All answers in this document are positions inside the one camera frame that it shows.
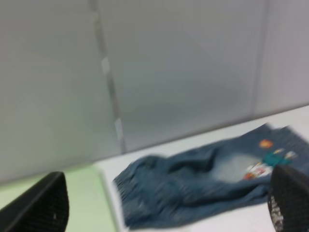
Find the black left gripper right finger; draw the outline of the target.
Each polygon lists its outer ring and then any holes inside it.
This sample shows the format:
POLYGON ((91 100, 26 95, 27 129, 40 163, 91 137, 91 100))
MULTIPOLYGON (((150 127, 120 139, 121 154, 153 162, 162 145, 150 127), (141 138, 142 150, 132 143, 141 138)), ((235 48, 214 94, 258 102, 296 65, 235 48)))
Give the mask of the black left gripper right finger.
POLYGON ((272 172, 268 210, 275 231, 309 230, 309 177, 287 165, 272 172))

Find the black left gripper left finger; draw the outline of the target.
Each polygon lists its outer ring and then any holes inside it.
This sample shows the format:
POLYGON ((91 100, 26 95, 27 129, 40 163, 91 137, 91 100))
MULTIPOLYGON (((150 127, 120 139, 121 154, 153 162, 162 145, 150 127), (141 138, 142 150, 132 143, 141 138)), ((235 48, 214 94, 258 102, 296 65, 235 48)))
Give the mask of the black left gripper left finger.
POLYGON ((64 232, 69 215, 65 174, 51 172, 0 210, 0 230, 64 232))

